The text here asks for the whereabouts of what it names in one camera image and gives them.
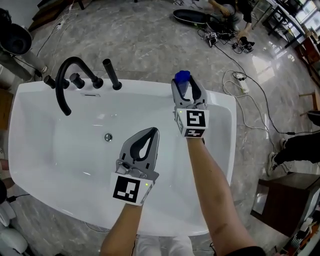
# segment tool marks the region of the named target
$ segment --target gray tile floor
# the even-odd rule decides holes
[[[166,0],[139,0],[138,3],[133,0],[93,1],[83,11],[72,11],[77,16],[72,16],[70,20],[74,20],[69,26],[65,25],[51,36],[39,57],[47,63],[47,73],[52,72],[53,77],[66,58],[78,56],[96,75],[107,78],[102,61],[109,58],[121,79],[170,83],[176,72],[190,70],[206,89],[223,92],[224,73],[227,70],[239,71],[240,68],[217,48],[209,48],[197,35],[197,29],[177,23],[172,18],[175,9],[178,6]],[[34,53],[38,52],[55,24],[56,21],[36,31],[32,45]],[[262,86],[269,101],[270,114],[279,130],[308,131],[312,127],[311,122],[299,114],[310,110],[312,101],[310,98],[299,98],[299,94],[314,91],[315,85],[304,64],[293,48],[285,49],[286,42],[274,35],[268,36],[261,25],[250,33],[248,39],[255,42],[254,51],[249,54],[235,54],[228,44],[222,45],[219,42],[217,46],[234,58]],[[79,70],[72,66],[67,75],[75,71]],[[226,75],[225,80],[232,80],[231,73]],[[262,91],[254,82],[249,79],[246,81],[250,95],[261,108],[265,120],[269,121],[265,114],[267,109]],[[240,94],[232,84],[227,86],[232,93]],[[239,101],[246,123],[262,127],[254,103],[248,98],[240,98]],[[287,237],[252,217],[250,210],[258,179],[267,179],[266,163],[273,146],[265,131],[244,125],[239,106],[237,114],[231,184],[233,199],[250,234],[259,246],[269,251],[273,246],[282,245]],[[276,133],[270,122],[268,126],[271,138],[278,142],[282,136]],[[294,172],[319,172],[318,167],[309,162],[291,164]],[[279,167],[272,176],[284,174]],[[22,190],[14,186],[10,193],[19,195]],[[20,197],[11,205],[17,214],[13,226],[24,235],[37,255],[52,256],[59,252],[70,256],[98,255],[106,236],[104,233],[90,230],[82,221],[64,215],[32,196]],[[209,235],[194,236],[191,240],[196,256],[212,255]]]

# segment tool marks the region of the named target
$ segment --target human arm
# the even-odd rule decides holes
[[[247,36],[247,34],[249,33],[249,31],[251,29],[251,25],[252,25],[252,23],[247,22],[244,30],[239,31],[239,33],[236,35],[236,38],[238,41],[240,40],[240,38]]]
[[[237,215],[226,177],[203,141],[187,138],[187,144],[202,214],[217,255],[255,246]]]
[[[104,239],[100,256],[130,256],[136,239],[142,206],[126,203],[109,234]]]
[[[219,9],[224,17],[230,16],[229,10],[226,7],[224,7],[223,5],[217,3],[215,0],[208,0],[208,2],[209,2],[209,4],[211,4],[213,6],[213,8]]]

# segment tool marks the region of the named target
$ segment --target brown wooden box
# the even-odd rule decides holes
[[[12,93],[0,89],[0,130],[8,129],[13,97]]]

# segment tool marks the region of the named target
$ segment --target white pants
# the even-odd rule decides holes
[[[168,237],[168,256],[194,256],[188,236]],[[140,235],[136,245],[136,256],[162,256],[158,236]]]

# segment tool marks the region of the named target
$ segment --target curved faucet spout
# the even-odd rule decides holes
[[[68,67],[72,64],[76,64],[79,68],[82,69],[82,71],[91,79],[94,88],[100,88],[104,83],[101,78],[98,78],[94,75],[94,73],[92,73],[92,71],[88,68],[88,66],[84,63],[82,59],[80,59],[79,57],[67,58],[62,63],[61,67],[59,68],[58,74],[55,78],[56,99],[58,101],[60,109],[66,116],[69,116],[71,114],[71,109],[69,108],[65,99],[63,81]]]

